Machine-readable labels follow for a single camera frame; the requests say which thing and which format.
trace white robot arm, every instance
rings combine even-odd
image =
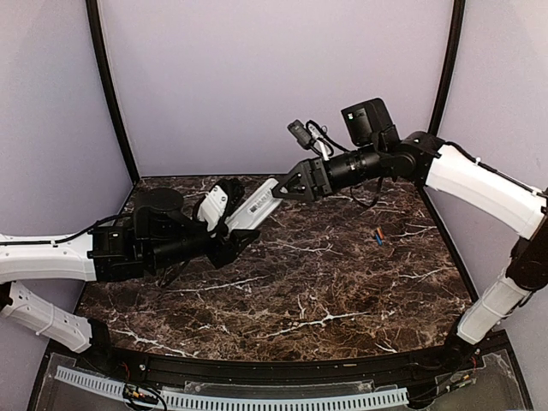
[[[455,143],[422,132],[400,140],[380,98],[348,107],[342,115],[359,148],[349,151],[337,146],[343,154],[301,161],[272,190],[275,197],[315,201],[373,178],[402,177],[417,187],[467,201],[508,224],[520,238],[509,266],[448,335],[444,355],[458,364],[495,324],[548,284],[548,254],[543,249],[548,241],[548,197],[481,163]],[[313,131],[321,128],[297,120],[288,129],[303,148],[312,149],[318,140]],[[335,144],[322,131],[322,141]]]
[[[233,211],[243,193],[231,196],[240,186],[222,181],[199,203],[193,219],[180,213],[180,194],[160,189],[138,201],[139,210],[132,215],[130,228],[95,224],[69,236],[0,235],[0,317],[13,319],[76,353],[84,352],[104,335],[105,326],[64,312],[29,291],[20,280],[121,281],[203,254],[218,268],[233,261],[257,238],[256,229],[281,202],[271,195],[276,184],[275,179],[268,179]],[[170,229],[159,233],[166,225]]]

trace marble tabletop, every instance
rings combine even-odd
[[[220,177],[150,177],[184,210]],[[242,176],[247,195],[267,177]],[[375,183],[355,190],[368,201]],[[126,210],[133,207],[133,197]],[[384,244],[372,237],[381,227]],[[117,347],[212,360],[332,360],[443,342],[471,301],[434,222],[407,182],[384,183],[365,211],[342,191],[284,201],[233,264],[193,260],[168,288],[157,277],[86,285],[79,315],[104,321]]]

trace white arm segment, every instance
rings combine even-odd
[[[229,231],[233,229],[256,229],[282,203],[272,196],[277,185],[275,178],[266,180],[234,213],[227,218]],[[207,222],[207,229],[213,229],[223,215],[227,203],[226,193],[215,186],[205,197],[198,210],[198,219]]]
[[[462,316],[456,334],[467,343],[474,345],[483,340],[491,328],[531,294],[515,285],[504,273],[505,270]]]
[[[453,146],[443,146],[432,161],[426,185],[453,194],[491,214],[529,239],[545,215],[546,200],[468,160]]]
[[[13,302],[0,311],[0,317],[13,319],[37,336],[52,338],[76,353],[91,347],[92,327],[87,319],[55,307],[18,282],[10,284],[9,298]]]
[[[0,242],[60,240],[65,235],[48,237],[12,237],[0,235]],[[31,246],[0,247],[0,284],[24,279],[74,278],[95,281],[92,235],[84,234],[70,242]]]

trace wire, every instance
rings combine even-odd
[[[479,167],[481,167],[482,169],[484,170],[487,170],[487,171],[490,171],[491,173],[494,173],[496,174],[497,176],[500,176],[502,177],[503,179],[505,180],[508,180],[509,182],[513,182],[516,186],[520,187],[520,188],[523,188],[524,190],[527,190],[529,193],[535,193],[535,190],[533,190],[532,188],[530,188],[527,184],[524,184],[522,182],[518,182],[515,178],[512,178],[506,174],[504,174],[503,172],[501,171],[498,171],[497,169],[495,169],[494,167],[491,167],[490,165],[488,164],[485,164],[485,163],[482,163],[480,161],[478,161],[477,158],[475,158],[474,156],[472,156],[472,154],[470,154],[469,152],[467,152],[466,150],[464,150],[461,146],[459,146],[457,143],[453,142],[453,141],[445,141],[445,144],[447,146],[452,146],[454,147],[460,154],[462,154],[464,157],[466,157],[468,160],[472,161],[473,163],[476,163]],[[545,193],[536,193],[539,197],[542,197],[543,199],[548,199],[548,195],[545,194]]]
[[[187,268],[189,263],[190,263],[190,260],[189,261],[183,261],[181,267],[179,267],[176,270],[176,274],[174,276],[171,276],[171,277],[168,277],[167,279],[165,279],[165,274],[164,274],[164,277],[160,281],[158,281],[158,287],[161,288],[161,289],[165,289],[165,288],[169,287],[177,278],[179,278],[179,276],[184,271],[184,269]]]
[[[322,152],[320,150],[318,150],[316,147],[312,146],[312,147],[310,147],[310,150],[312,150],[314,152],[314,154],[316,154],[317,156],[323,157]]]
[[[354,191],[353,191],[353,188],[354,187],[351,187],[350,188],[350,198],[352,199],[352,201],[354,201],[358,206],[360,207],[363,207],[365,208],[366,210],[369,210],[370,208],[374,207],[377,203],[378,203],[378,200],[380,199],[380,191],[383,187],[383,179],[384,177],[379,177],[378,180],[377,180],[377,188],[375,190],[375,196],[373,197],[373,200],[371,201],[371,203],[369,204],[366,204],[364,203],[363,201],[361,200],[358,200],[356,199],[355,195],[354,195]]]
[[[421,370],[427,370],[427,371],[437,371],[437,370],[441,370],[442,369],[442,365],[439,364],[437,366],[424,366],[422,364],[419,364],[418,362],[409,362],[407,364],[408,366],[416,366],[418,368],[420,368]]]
[[[159,403],[162,403],[162,406],[164,407],[164,411],[168,411],[168,404],[162,398],[162,395],[159,392],[157,392],[156,390],[154,390],[152,387],[147,387],[147,386],[134,384],[134,383],[131,383],[131,385],[135,386],[136,388],[138,388],[140,390],[143,390],[143,391],[146,391],[146,392],[152,394],[152,396],[154,396],[158,400],[158,403],[151,404],[152,405],[151,407],[144,407],[142,405],[139,405],[139,404],[135,403],[135,400],[133,399],[133,397],[129,396],[127,399],[129,400],[129,403],[131,405],[127,405],[127,403],[126,403],[126,406],[128,408],[131,408],[135,411],[150,411],[150,410],[154,409]],[[125,390],[130,390],[128,388],[128,383],[126,383],[123,386],[123,388],[124,388],[124,391]]]
[[[308,131],[311,131],[310,126],[314,126],[318,130],[318,133],[320,133],[326,141],[331,143],[333,146],[338,148],[340,151],[349,152],[348,148],[345,148],[344,146],[341,146],[339,143],[334,141],[329,135],[327,135],[327,127],[326,126],[320,127],[314,120],[308,120],[307,124],[306,124],[306,128],[307,128]]]
[[[115,221],[120,218],[128,218],[128,217],[131,217],[131,214],[116,214],[114,216],[105,217],[96,221],[95,223],[83,229],[82,231],[79,231],[76,234],[72,234],[69,237],[65,237],[59,240],[8,241],[8,242],[0,242],[0,246],[39,246],[39,245],[45,245],[45,244],[51,244],[51,245],[63,244],[64,242],[72,241],[80,237],[81,235],[84,235],[88,231],[96,229],[97,227],[105,223],[109,223],[111,221]]]
[[[418,396],[414,396],[412,398],[409,398],[409,401],[417,401],[419,400],[419,398],[423,398],[424,396],[427,396],[428,394],[430,394],[431,392],[433,391],[437,391],[440,387],[444,386],[445,383],[447,383],[448,381],[450,381],[454,376],[455,374],[457,374],[459,372],[459,368],[460,366],[454,371],[452,372],[449,377],[447,378],[444,378],[444,380],[442,380],[441,383],[439,384],[436,384],[435,387],[432,387],[431,389],[423,392],[422,394],[418,395]],[[435,398],[425,398],[423,400],[419,400],[419,402],[426,402],[426,401],[431,401],[432,399],[435,399]]]
[[[168,405],[165,402],[165,400],[162,398],[162,396],[160,395],[159,392],[154,390],[152,387],[149,387],[149,386],[146,386],[146,385],[141,385],[141,384],[136,384],[136,383],[129,383],[129,379],[131,378],[131,374],[129,372],[128,364],[126,364],[125,362],[119,363],[118,366],[116,368],[114,368],[112,371],[106,372],[105,370],[102,370],[100,367],[95,366],[93,363],[91,363],[91,361],[89,361],[85,356],[81,356],[80,358],[82,360],[84,360],[93,370],[95,370],[96,372],[99,372],[100,374],[103,374],[106,378],[110,378],[114,381],[124,383],[124,386],[123,386],[124,391],[126,390],[126,387],[128,386],[128,384],[131,384],[131,385],[134,385],[136,388],[139,388],[141,390],[150,392],[152,394],[152,396],[154,396],[158,400],[158,403],[162,403],[162,405],[164,406],[164,411],[168,411]],[[126,372],[126,380],[125,381],[122,381],[119,378],[112,377],[112,374],[114,374],[114,372],[118,369],[119,366],[122,366],[124,368],[125,372]],[[126,405],[126,407],[128,407],[130,409],[133,409],[133,410],[137,410],[137,411],[148,411],[150,409],[154,409],[157,405],[157,404],[155,404],[154,406],[148,408],[148,407],[143,407],[139,404],[135,404],[132,397],[129,397],[127,399],[131,403],[131,406],[128,405],[124,401],[124,404]]]

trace black metal frame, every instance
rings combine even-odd
[[[527,409],[533,409],[514,350],[506,331],[491,333],[481,344],[481,355],[506,350]],[[424,348],[401,354],[377,357],[363,357],[348,360],[308,362],[243,362],[197,360],[168,355],[145,354],[137,351],[115,348],[114,355],[129,366],[132,381],[161,387],[185,387],[189,382],[211,384],[235,384],[252,386],[296,386],[313,384],[338,384],[372,380],[375,387],[397,384],[408,388],[411,396],[436,387],[440,371],[428,371],[414,367],[417,359],[436,355],[441,347]],[[41,382],[52,354],[66,355],[76,359],[76,365],[90,369],[81,356],[57,342],[50,342],[40,364],[28,404],[27,411],[34,411],[39,399]],[[483,366],[479,358],[478,366]],[[471,363],[460,369],[472,368]]]
[[[137,170],[134,154],[131,152],[128,134],[123,125],[122,113],[120,111],[120,106],[118,105],[118,99],[116,98],[114,83],[112,82],[109,60],[104,46],[103,30],[101,29],[101,19],[99,16],[97,0],[86,0],[86,8],[89,29],[92,35],[93,49],[95,50],[95,59],[97,60],[99,76],[101,77],[101,83],[103,84],[104,98],[109,108],[112,127],[116,133],[116,139],[118,140],[118,145],[120,146],[120,151],[122,152],[123,161],[126,164],[129,178],[131,178],[133,184],[136,184],[140,180],[139,171]]]
[[[450,31],[447,38],[447,48],[445,50],[444,67],[439,79],[438,92],[432,109],[432,117],[428,126],[428,133],[438,135],[439,127],[442,122],[442,117],[445,111],[445,105],[449,96],[450,84],[455,70],[456,54],[458,52],[459,41],[461,39],[462,23],[464,21],[464,9],[466,0],[454,0],[453,12],[451,15]],[[456,249],[456,245],[451,238],[450,232],[445,227],[444,220],[439,216],[436,207],[432,203],[430,196],[423,187],[418,187],[419,195],[425,203],[430,216],[434,223],[438,226],[439,233],[444,239],[445,246],[449,249],[451,258],[455,262],[455,266],[461,274],[462,281],[467,288],[472,301],[477,301],[478,291],[474,287],[470,273],[464,264],[464,260]]]

